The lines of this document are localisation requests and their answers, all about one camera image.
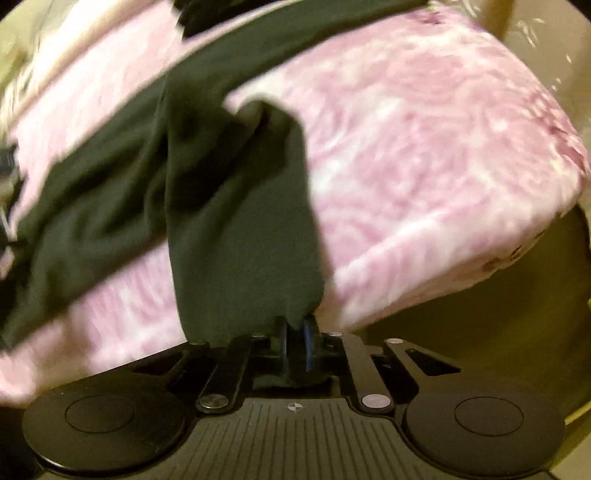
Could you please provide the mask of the dark grey-black garment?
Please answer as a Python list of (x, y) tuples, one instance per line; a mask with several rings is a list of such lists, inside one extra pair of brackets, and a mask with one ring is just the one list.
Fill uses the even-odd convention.
[(222, 346), (300, 327), (324, 295), (300, 123), (228, 94), (297, 54), (417, 8), (301, 1), (232, 30), (141, 90), (50, 170), (1, 283), (1, 344), (16, 347), (158, 240), (182, 329)]

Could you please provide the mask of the pink floral fleece bed blanket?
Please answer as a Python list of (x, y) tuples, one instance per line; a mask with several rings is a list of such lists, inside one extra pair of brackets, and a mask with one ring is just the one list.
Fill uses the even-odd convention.
[[(141, 90), (220, 36), (297, 2), (186, 40), (159, 1), (97, 40), (13, 128), (26, 176), (10, 221), (16, 242), (53, 166)], [(311, 315), (325, 330), (355, 330), (487, 279), (568, 212), (590, 177), (585, 146), (555, 98), (494, 36), (441, 4), (332, 36), (223, 104), (233, 113), (256, 99), (304, 132), (324, 278)], [(198, 341), (182, 329), (160, 239), (16, 347), (1, 344), (1, 403), (20, 408)]]

